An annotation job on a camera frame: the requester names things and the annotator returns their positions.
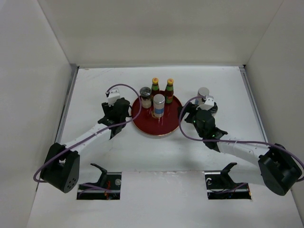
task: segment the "glass jar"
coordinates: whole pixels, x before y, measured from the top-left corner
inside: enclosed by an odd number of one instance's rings
[[[142,100],[142,107],[143,108],[150,108],[152,103],[151,103],[151,89],[149,87],[143,87],[139,91],[141,95],[141,100]]]

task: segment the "red tray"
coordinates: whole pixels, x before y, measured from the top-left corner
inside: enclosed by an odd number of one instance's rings
[[[178,111],[177,108],[181,107],[181,102],[176,96],[173,96],[171,104],[165,104],[165,111],[163,117],[155,118],[153,114],[153,104],[150,108],[142,108],[139,116],[134,120],[135,126],[142,132],[149,135],[166,135],[179,127]],[[134,117],[139,111],[138,98],[132,105],[132,117]]]

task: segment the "white enclosure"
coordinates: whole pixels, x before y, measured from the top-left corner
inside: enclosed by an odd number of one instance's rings
[[[174,94],[182,104],[196,95],[193,88],[197,84],[207,86],[218,105],[217,127],[237,138],[264,141],[242,72],[235,66],[80,69],[59,142],[73,140],[104,116],[102,91],[110,85],[128,83],[138,90],[150,84],[154,76],[159,78],[161,88],[168,77],[174,78]],[[120,86],[119,90],[131,103],[136,99],[131,89]],[[192,124],[183,122],[182,128],[187,135],[198,138]],[[91,227],[103,223],[112,228],[164,224],[176,228],[234,228],[236,224],[252,228],[303,227],[291,192],[280,197],[265,186],[250,184],[252,200],[208,200],[202,170],[221,170],[230,162],[237,162],[231,170],[234,173],[252,173],[255,167],[233,155],[210,150],[202,142],[191,141],[179,129],[158,137],[127,124],[110,141],[81,152],[78,184],[99,179],[100,171],[90,165],[92,162],[109,172],[122,172],[120,200],[76,200],[77,188],[63,194],[49,184],[40,184],[28,228],[52,228],[63,223],[66,228],[75,228],[88,221]]]
[[[302,0],[0,0],[1,226],[27,225],[70,64],[246,65],[269,141],[304,160],[303,15]]]

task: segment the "condiment bottle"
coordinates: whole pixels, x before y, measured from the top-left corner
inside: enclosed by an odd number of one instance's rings
[[[167,104],[171,104],[173,101],[173,94],[174,94],[173,82],[174,82],[174,80],[172,78],[169,78],[167,80],[167,86],[166,86],[166,90],[165,90],[165,98],[166,98]]]
[[[142,107],[143,108],[150,108],[151,107],[151,89],[149,87],[143,87],[139,91],[142,100]]]
[[[158,86],[158,78],[154,77],[152,79],[152,88],[151,88],[151,100],[154,96],[160,93],[160,87]]]
[[[161,94],[155,95],[153,98],[153,107],[154,116],[161,118],[165,111],[165,97]]]

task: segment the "sauce bottle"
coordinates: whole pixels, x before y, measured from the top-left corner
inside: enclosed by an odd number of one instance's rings
[[[152,88],[151,88],[151,100],[154,96],[160,93],[160,87],[158,86],[158,78],[154,77],[152,79]]]
[[[171,104],[173,101],[173,94],[174,94],[173,82],[174,82],[174,80],[172,78],[169,78],[167,80],[167,86],[166,86],[166,90],[165,90],[165,98],[166,98],[167,104]]]

